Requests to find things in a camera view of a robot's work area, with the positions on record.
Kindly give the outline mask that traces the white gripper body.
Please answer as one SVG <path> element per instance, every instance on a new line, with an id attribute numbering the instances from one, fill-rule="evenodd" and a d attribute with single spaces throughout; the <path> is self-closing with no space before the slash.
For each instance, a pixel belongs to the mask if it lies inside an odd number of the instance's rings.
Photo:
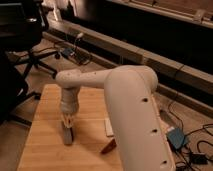
<path id="1" fill-rule="evenodd" d="M 63 88 L 61 91 L 60 108 L 64 115 L 74 116 L 79 110 L 78 94 L 79 87 Z"/>

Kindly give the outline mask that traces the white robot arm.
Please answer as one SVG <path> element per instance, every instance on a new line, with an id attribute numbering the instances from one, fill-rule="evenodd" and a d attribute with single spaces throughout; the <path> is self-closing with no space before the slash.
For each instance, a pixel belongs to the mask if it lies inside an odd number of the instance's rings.
<path id="1" fill-rule="evenodd" d="M 105 104 L 124 171 L 175 171 L 153 97 L 158 77 L 148 66 L 125 65 L 83 73 L 64 70 L 56 75 L 66 138 L 72 139 L 81 87 L 104 90 Z"/>

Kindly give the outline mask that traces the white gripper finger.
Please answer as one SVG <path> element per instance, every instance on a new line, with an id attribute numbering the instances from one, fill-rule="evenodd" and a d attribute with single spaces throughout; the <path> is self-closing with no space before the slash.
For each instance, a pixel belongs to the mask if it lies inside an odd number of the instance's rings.
<path id="1" fill-rule="evenodd" d="M 73 127 L 73 125 L 74 125 L 74 120 L 75 120 L 75 116 L 70 115 L 69 118 L 68 118 L 68 125 L 69 125 L 69 128 L 72 128 L 72 127 Z"/>
<path id="2" fill-rule="evenodd" d="M 64 117 L 63 114 L 61 115 L 61 120 L 62 120 L 62 123 L 66 126 L 66 118 Z"/>

